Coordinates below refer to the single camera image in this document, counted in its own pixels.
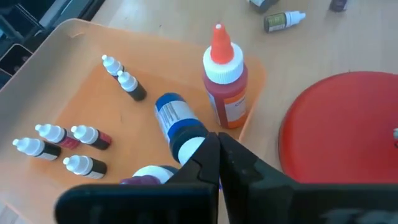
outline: orange tray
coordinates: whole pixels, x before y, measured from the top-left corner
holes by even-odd
[[[9,105],[2,112],[12,114],[7,121],[1,121],[5,128],[4,135],[0,135],[4,143],[0,172],[6,176],[6,184],[0,186],[2,198],[20,215],[46,223],[57,197],[74,185],[116,183],[149,164],[180,167],[172,159],[154,116],[155,100],[165,92],[181,94],[210,131],[242,138],[245,126],[228,130],[215,121],[201,80],[205,49],[76,19],[60,25],[0,91],[0,103]],[[106,73],[101,63],[103,54],[120,60],[137,77],[148,92],[144,101],[135,102]],[[245,63],[249,71],[248,107],[252,110],[266,73],[256,58],[247,56]],[[31,158],[17,152],[11,142],[24,136],[37,138],[37,123],[65,128],[94,126],[109,134],[113,144],[106,151],[86,145],[74,151],[63,149],[53,162]],[[95,180],[67,171],[62,159],[72,154],[104,161],[108,173]]]

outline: wooden table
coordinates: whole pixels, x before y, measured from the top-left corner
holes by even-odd
[[[210,43],[211,26],[223,22],[233,42],[257,55],[269,75],[243,143],[280,169],[279,125],[304,89],[336,73],[398,71],[397,1],[351,1],[348,10],[339,14],[329,12],[328,5],[327,0],[280,0],[267,14],[299,10],[307,17],[297,27],[273,34],[262,30],[263,16],[244,0],[109,0],[93,21],[203,45]],[[29,200],[30,195],[23,197]],[[227,223],[220,202],[220,223]]]

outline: paint bottle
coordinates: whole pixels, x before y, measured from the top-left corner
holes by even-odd
[[[273,4],[277,3],[279,0],[248,0],[250,5],[258,13],[265,13]]]
[[[288,27],[298,24],[304,18],[305,13],[299,11],[281,12],[278,14],[266,16],[264,18],[264,30],[267,33],[270,33],[277,30],[286,29]]]
[[[40,139],[15,139],[12,144],[16,146],[20,152],[50,161],[58,158],[61,154],[61,147]]]
[[[166,183],[178,169],[172,166],[145,166],[139,169],[131,178],[123,179],[120,184],[158,185]]]
[[[102,55],[102,61],[106,71],[116,80],[118,79],[118,71],[124,72],[124,66],[115,58]]]
[[[35,130],[42,138],[45,138],[47,141],[61,147],[74,149],[80,144],[80,141],[75,139],[71,132],[57,125],[38,124],[36,125]]]
[[[213,40],[203,54],[203,81],[216,120],[223,128],[238,128],[248,116],[248,69],[241,48],[231,43],[223,24],[213,28]]]
[[[73,133],[73,136],[82,143],[93,146],[99,150],[107,149],[112,143],[110,136],[90,126],[73,126],[70,131]]]
[[[147,96],[147,92],[141,83],[130,73],[118,71],[118,82],[135,101],[141,101]]]
[[[196,151],[208,134],[205,125],[177,93],[162,95],[155,102],[155,115],[170,146],[173,158],[179,163],[181,163],[179,154],[186,154],[185,151],[188,150]]]
[[[331,0],[329,10],[333,12],[343,12],[347,10],[348,0]]]
[[[107,171],[106,164],[103,161],[96,160],[88,156],[74,155],[63,159],[70,172],[76,175],[82,175],[92,179],[101,179]]]

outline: white dropper cap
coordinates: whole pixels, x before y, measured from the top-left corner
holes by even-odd
[[[133,174],[133,177],[142,177],[145,175],[151,175],[153,177],[156,177],[160,180],[161,184],[166,183],[174,174],[173,172],[169,171],[168,169],[165,169],[160,166],[145,166],[137,172]]]
[[[103,65],[109,74],[116,76],[117,72],[122,68],[122,64],[113,57],[102,55]]]
[[[298,24],[305,18],[305,13],[300,11],[285,12],[286,27]]]
[[[30,156],[37,156],[44,149],[44,142],[39,139],[14,139],[12,144],[17,147],[18,151]]]
[[[182,166],[188,162],[189,158],[197,151],[204,140],[204,137],[194,137],[182,144],[178,151],[178,160]]]
[[[77,175],[86,174],[89,172],[89,159],[85,156],[74,155],[63,159],[63,164],[67,169]]]
[[[130,75],[128,72],[118,71],[118,82],[122,86],[123,90],[133,91],[137,88],[138,82],[135,77]]]
[[[93,127],[85,125],[73,126],[70,131],[73,133],[73,137],[85,144],[92,144],[98,138],[98,132]]]
[[[35,130],[42,138],[45,138],[50,142],[59,142],[65,135],[65,130],[57,125],[38,124],[35,126]]]

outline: purple bottle cap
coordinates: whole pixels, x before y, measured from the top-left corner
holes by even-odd
[[[123,179],[120,181],[120,184],[128,184],[128,185],[158,185],[160,184],[160,180],[151,175],[143,175],[140,177],[131,177],[128,179]]]

